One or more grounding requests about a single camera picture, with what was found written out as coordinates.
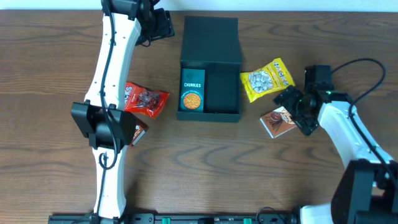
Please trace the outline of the Pocky chocolate stick box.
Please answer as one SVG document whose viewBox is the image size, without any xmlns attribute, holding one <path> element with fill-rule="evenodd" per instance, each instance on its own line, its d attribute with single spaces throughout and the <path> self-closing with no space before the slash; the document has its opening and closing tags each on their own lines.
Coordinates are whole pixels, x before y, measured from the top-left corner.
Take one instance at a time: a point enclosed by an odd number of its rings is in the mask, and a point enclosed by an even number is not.
<svg viewBox="0 0 398 224">
<path fill-rule="evenodd" d="M 277 138 L 297 127 L 290 113 L 283 106 L 261 116 L 260 122 L 271 138 Z"/>
</svg>

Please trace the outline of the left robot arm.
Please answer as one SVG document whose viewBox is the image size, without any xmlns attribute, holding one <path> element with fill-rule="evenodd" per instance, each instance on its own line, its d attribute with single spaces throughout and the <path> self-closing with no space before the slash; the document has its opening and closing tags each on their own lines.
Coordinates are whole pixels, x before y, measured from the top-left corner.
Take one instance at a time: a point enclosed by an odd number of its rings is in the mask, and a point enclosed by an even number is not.
<svg viewBox="0 0 398 224">
<path fill-rule="evenodd" d="M 135 46 L 174 36 L 169 11 L 159 0 L 104 0 L 103 35 L 93 81 L 71 115 L 88 139 L 96 162 L 96 203 L 80 223 L 123 223 L 126 219 L 124 163 L 136 116 L 125 110 L 124 91 Z"/>
</svg>

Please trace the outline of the teal Chunkies cookie box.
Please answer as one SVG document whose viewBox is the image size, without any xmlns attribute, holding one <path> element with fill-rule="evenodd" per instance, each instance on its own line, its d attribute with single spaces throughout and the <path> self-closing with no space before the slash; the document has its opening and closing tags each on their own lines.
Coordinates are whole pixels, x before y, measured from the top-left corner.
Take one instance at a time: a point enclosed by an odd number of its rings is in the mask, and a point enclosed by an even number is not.
<svg viewBox="0 0 398 224">
<path fill-rule="evenodd" d="M 180 111 L 202 113 L 205 94 L 205 70 L 183 68 L 180 82 Z"/>
</svg>

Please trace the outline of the red Hello Panda box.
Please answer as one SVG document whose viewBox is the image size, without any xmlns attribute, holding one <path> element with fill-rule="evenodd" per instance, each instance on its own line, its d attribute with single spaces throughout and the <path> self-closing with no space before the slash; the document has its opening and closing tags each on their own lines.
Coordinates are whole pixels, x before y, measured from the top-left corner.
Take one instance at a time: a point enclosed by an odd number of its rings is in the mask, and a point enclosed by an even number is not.
<svg viewBox="0 0 398 224">
<path fill-rule="evenodd" d="M 132 139 L 132 142 L 130 143 L 129 147 L 134 147 L 139 140 L 145 135 L 147 130 L 149 129 L 149 126 L 143 122 L 141 119 L 137 118 L 136 119 L 136 130 L 134 132 L 134 136 Z"/>
</svg>

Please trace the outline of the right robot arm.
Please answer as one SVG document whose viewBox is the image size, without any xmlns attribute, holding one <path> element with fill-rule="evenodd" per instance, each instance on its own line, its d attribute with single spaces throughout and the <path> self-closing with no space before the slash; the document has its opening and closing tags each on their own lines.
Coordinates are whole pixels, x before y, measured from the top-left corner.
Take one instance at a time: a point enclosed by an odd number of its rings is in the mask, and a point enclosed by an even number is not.
<svg viewBox="0 0 398 224">
<path fill-rule="evenodd" d="M 347 93 L 289 86 L 274 103 L 304 135 L 323 128 L 345 168 L 331 202 L 301 207 L 299 223 L 397 223 L 397 162 L 371 136 Z"/>
</svg>

